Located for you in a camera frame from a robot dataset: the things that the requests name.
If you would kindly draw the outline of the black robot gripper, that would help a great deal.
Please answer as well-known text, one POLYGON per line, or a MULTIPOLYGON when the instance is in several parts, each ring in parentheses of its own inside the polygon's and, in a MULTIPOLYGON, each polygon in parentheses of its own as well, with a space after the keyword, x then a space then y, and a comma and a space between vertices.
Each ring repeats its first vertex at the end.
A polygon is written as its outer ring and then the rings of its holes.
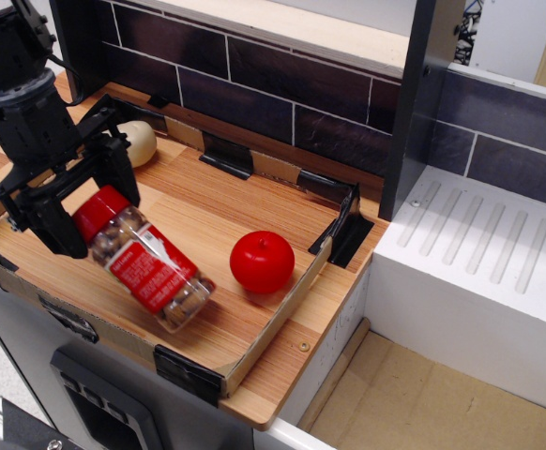
POLYGON ((13 163, 0 202, 14 229, 30 230, 54 254, 84 259, 87 244, 62 200, 90 178, 134 206, 141 197, 111 98, 75 124, 54 83, 44 69, 0 90, 0 146, 13 163))

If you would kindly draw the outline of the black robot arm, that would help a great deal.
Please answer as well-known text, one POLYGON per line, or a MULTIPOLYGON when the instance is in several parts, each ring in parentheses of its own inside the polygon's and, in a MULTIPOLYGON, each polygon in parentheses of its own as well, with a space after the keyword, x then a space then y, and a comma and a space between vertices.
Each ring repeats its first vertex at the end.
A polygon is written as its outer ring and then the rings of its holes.
POLYGON ((87 180, 140 202, 115 110, 103 107, 75 124, 47 68, 55 37, 27 1, 0 10, 0 146, 13 167, 0 203, 18 231, 31 230, 53 253, 83 259, 87 247, 62 201, 87 180))

